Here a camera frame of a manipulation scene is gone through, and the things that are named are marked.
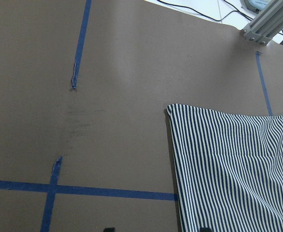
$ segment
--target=black and white striped cloth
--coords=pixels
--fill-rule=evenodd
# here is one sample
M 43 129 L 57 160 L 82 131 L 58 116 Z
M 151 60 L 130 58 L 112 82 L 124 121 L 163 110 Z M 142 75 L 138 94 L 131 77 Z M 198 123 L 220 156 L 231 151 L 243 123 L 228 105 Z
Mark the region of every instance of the black and white striped cloth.
M 283 232 L 283 116 L 168 106 L 184 232 Z

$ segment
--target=blue painter's tape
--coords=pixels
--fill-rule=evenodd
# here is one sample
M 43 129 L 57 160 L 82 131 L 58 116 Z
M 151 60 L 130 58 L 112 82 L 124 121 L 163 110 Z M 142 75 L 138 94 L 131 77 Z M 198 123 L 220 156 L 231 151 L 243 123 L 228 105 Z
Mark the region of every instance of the blue painter's tape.
M 30 192 L 48 192 L 49 185 L 34 184 L 12 181 L 1 181 L 0 189 L 5 190 L 19 190 Z M 105 196 L 105 197 L 124 197 L 136 199 L 150 199 L 163 201 L 177 201 L 178 195 L 164 192 L 147 192 L 147 191 L 132 191 L 109 188 L 88 188 L 79 186 L 65 186 L 57 185 L 57 193 L 74 194 L 74 195 L 88 195 L 88 196 Z
M 47 198 L 45 203 L 44 215 L 42 219 L 41 232 L 49 232 L 51 216 L 57 192 L 57 183 L 60 176 L 62 156 L 54 163 L 53 171 L 48 186 Z
M 2 181 L 0 180 L 0 189 L 18 190 L 28 192 L 47 192 L 47 184 L 33 184 L 24 182 Z
M 260 52 L 255 53 L 256 64 L 257 64 L 257 68 L 258 68 L 259 77 L 261 79 L 261 84 L 262 84 L 264 97 L 265 97 L 265 101 L 266 101 L 266 105 L 267 105 L 267 109 L 268 109 L 268 114 L 269 114 L 269 116 L 272 116 L 272 110 L 271 110 L 271 105 L 270 105 L 270 101 L 269 101 L 269 98 L 268 98 L 267 88 L 266 88 L 265 81 L 264 81 L 262 66 L 261 66 L 261 62 L 259 60 L 260 54 L 261 54 Z
M 109 189 L 109 188 L 88 188 L 88 187 L 76 187 L 76 186 L 64 186 L 64 185 L 58 185 L 57 193 L 104 196 L 104 197 L 138 198 L 138 199 L 165 200 L 165 201 L 178 200 L 177 194 L 173 194 L 173 193 L 120 190 L 120 189 Z
M 78 44 L 77 44 L 77 49 L 76 49 L 76 54 L 75 54 L 74 72 L 73 72 L 73 78 L 72 78 L 72 89 L 76 89 L 76 85 L 77 85 L 77 78 L 79 74 L 80 63 L 82 60 L 83 48 L 84 48 L 84 43 L 85 43 L 85 33 L 87 31 L 87 25 L 88 25 L 88 20 L 89 20 L 89 15 L 90 15 L 90 8 L 91 8 L 91 0 L 86 0 L 83 21 L 80 27 L 79 39 L 78 39 Z

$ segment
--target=wire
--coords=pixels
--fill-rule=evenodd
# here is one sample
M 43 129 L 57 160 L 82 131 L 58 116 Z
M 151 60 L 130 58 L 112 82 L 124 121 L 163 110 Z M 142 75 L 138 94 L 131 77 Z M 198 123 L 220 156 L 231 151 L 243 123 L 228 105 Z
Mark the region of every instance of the wire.
M 182 8 L 190 9 L 190 10 L 192 10 L 192 11 L 198 13 L 199 15 L 201 15 L 201 16 L 203 16 L 203 17 L 206 17 L 206 18 L 208 18 L 208 19 L 211 19 L 211 20 L 213 20 L 213 21 L 215 21 L 215 22 L 222 22 L 223 19 L 225 19 L 225 18 L 228 17 L 231 13 L 234 13 L 234 12 L 237 12 L 237 13 L 241 14 L 241 15 L 244 16 L 245 18 L 248 18 L 248 19 L 250 18 L 250 17 L 247 16 L 246 14 L 242 13 L 241 11 L 239 11 L 235 6 L 234 6 L 234 8 L 236 8 L 236 10 L 229 12 L 227 15 L 225 15 L 225 16 L 224 16 L 223 18 L 221 18 L 221 19 L 215 19 L 215 18 L 212 18 L 212 17 L 210 17 L 210 16 L 208 16 L 208 15 L 205 15 L 205 14 L 203 14 L 203 13 L 201 13 L 201 12 L 199 12 L 199 11 L 197 11 L 197 10 L 191 8 L 191 7 L 188 7 L 188 6 L 181 6 L 181 5 L 171 4 L 171 3 L 164 2 L 164 1 L 161 1 L 161 0 L 156 0 L 156 1 L 158 1 L 158 2 L 160 2 L 160 3 L 163 3 L 163 4 L 166 4 L 166 5 L 169 5 L 169 6 L 176 6 L 176 7 L 182 7 Z
M 201 16 L 203 16 L 203 17 L 206 17 L 206 18 L 208 18 L 208 19 L 211 19 L 211 20 L 213 20 L 213 21 L 215 21 L 215 22 L 222 22 L 222 20 L 224 20 L 224 19 L 225 19 L 226 17 L 228 17 L 231 13 L 234 13 L 234 12 L 239 13 L 241 16 L 243 16 L 244 18 L 246 18 L 246 19 L 249 20 L 249 21 L 252 21 L 252 20 L 253 20 L 252 17 L 250 17 L 250 16 L 246 15 L 245 13 L 241 12 L 236 6 L 234 6 L 232 3 L 230 3 L 230 2 L 228 2 L 228 1 L 226 1 L 226 0 L 222 0 L 222 1 L 225 2 L 225 3 L 227 3 L 228 5 L 232 6 L 235 10 L 229 12 L 227 15 L 225 15 L 225 16 L 224 16 L 223 18 L 221 18 L 221 19 L 212 18 L 212 17 L 210 17 L 210 16 L 208 16 L 208 15 L 205 15 L 205 14 L 203 14 L 203 13 L 197 11 L 196 9 L 193 9 L 193 8 L 191 8 L 191 7 L 188 7 L 188 6 L 182 6 L 182 5 L 171 4 L 171 3 L 168 3 L 168 2 L 164 2 L 164 1 L 162 1 L 162 0 L 156 0 L 156 1 L 158 1 L 158 2 L 160 2 L 160 3 L 163 3 L 163 4 L 166 4 L 166 5 L 169 5 L 169 6 L 176 6 L 176 7 L 182 7 L 182 8 L 190 9 L 190 10 L 196 12 L 197 14 L 199 14 L 199 15 L 201 15 Z

